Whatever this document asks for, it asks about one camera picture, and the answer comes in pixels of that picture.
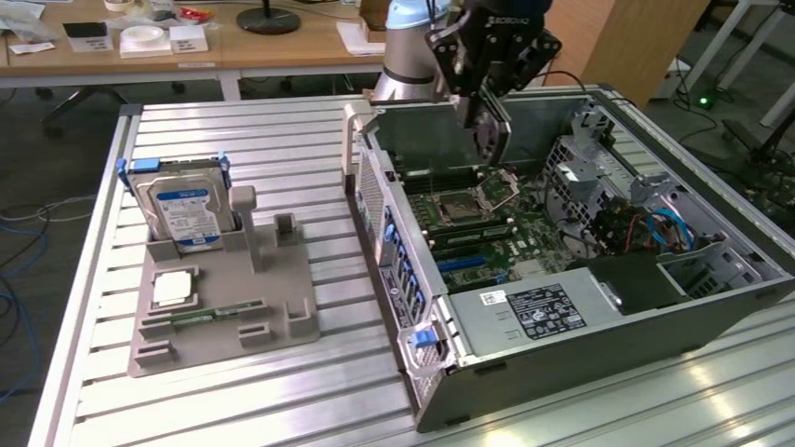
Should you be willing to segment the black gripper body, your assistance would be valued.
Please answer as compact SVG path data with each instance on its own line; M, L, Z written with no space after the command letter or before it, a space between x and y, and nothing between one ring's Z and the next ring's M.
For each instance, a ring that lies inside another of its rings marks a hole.
M465 1L457 18L464 48L463 91L520 90L551 58L544 16L549 1Z

